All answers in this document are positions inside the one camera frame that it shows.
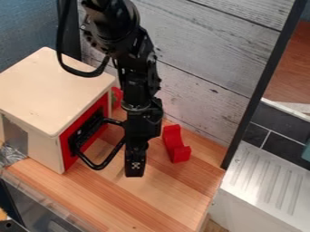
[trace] white wooden box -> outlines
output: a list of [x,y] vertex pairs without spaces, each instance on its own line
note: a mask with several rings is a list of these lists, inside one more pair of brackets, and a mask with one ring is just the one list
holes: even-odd
[[[63,59],[76,69],[93,70]],[[68,156],[68,135],[99,105],[110,116],[114,82],[107,73],[95,78],[72,75],[59,65],[54,50],[40,49],[0,73],[0,140],[63,173],[77,159]]]

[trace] wooden table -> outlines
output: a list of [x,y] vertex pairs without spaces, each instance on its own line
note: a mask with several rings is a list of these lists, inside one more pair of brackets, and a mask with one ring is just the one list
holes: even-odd
[[310,103],[310,22],[295,29],[264,97],[275,102]]
[[[125,114],[118,109],[113,117],[122,120]],[[100,162],[122,134],[121,128],[110,126],[86,154]],[[154,139],[141,179],[124,177],[123,150],[100,171],[78,160],[59,175],[33,159],[24,159],[6,172],[99,231],[197,231],[223,177],[219,165],[226,149],[185,129],[182,135],[192,148],[190,161],[170,163],[161,138]]]

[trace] wooden wall panel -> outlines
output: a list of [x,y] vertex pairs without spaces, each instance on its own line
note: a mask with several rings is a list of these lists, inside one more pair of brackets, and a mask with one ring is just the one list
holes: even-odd
[[251,95],[278,32],[185,0],[133,2],[160,61]]
[[293,0],[195,0],[196,3],[281,31]]
[[[91,57],[84,57],[84,61],[93,66],[100,64]],[[158,96],[163,100],[167,118],[228,145],[241,120],[240,109],[247,106],[248,98],[164,63],[158,63],[158,69],[163,80]],[[111,66],[106,71],[117,74]]]
[[[156,46],[167,117],[228,145],[294,1],[132,2]],[[83,39],[82,55],[102,60]]]

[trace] red frame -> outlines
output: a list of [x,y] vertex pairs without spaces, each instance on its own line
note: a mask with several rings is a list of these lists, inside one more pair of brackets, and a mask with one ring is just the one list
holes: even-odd
[[[109,94],[105,93],[94,105],[92,105],[80,118],[78,118],[70,127],[68,127],[59,137],[61,143],[61,149],[63,154],[64,170],[68,170],[72,164],[78,159],[77,156],[72,156],[69,148],[69,137],[79,129],[83,123],[85,123],[100,107],[103,106],[103,116],[109,115]],[[108,127],[108,124],[102,126],[97,132],[95,132],[91,138],[82,146],[82,152],[85,152],[92,143],[103,133]]]

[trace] black metal frame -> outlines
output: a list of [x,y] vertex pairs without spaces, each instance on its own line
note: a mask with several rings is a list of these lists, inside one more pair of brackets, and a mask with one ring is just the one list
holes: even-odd
[[265,70],[263,71],[259,79],[259,82],[254,90],[250,102],[248,103],[247,109],[242,117],[241,123],[239,124],[235,136],[232,142],[230,143],[228,153],[221,164],[222,169],[228,169],[228,166],[235,155],[237,147],[242,140],[243,134],[246,131],[247,125],[250,123],[257,108],[257,105],[259,104],[260,99],[262,98],[266,90],[266,87],[268,86],[276,70],[276,67],[283,55],[283,52],[285,51],[286,46],[297,26],[300,16],[305,9],[305,4],[306,0],[295,1],[291,12],[286,19],[284,28],[276,42],[276,46],[269,57]]

